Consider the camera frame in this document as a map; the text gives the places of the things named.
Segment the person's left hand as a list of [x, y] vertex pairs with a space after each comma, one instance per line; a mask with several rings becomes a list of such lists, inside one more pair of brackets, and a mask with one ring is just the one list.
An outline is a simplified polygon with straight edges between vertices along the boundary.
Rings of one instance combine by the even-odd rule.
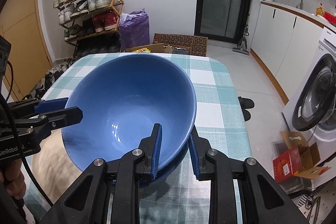
[[1, 183], [5, 183], [7, 193], [17, 200], [24, 197], [26, 192], [25, 178], [21, 171], [21, 159], [12, 161], [1, 167]]

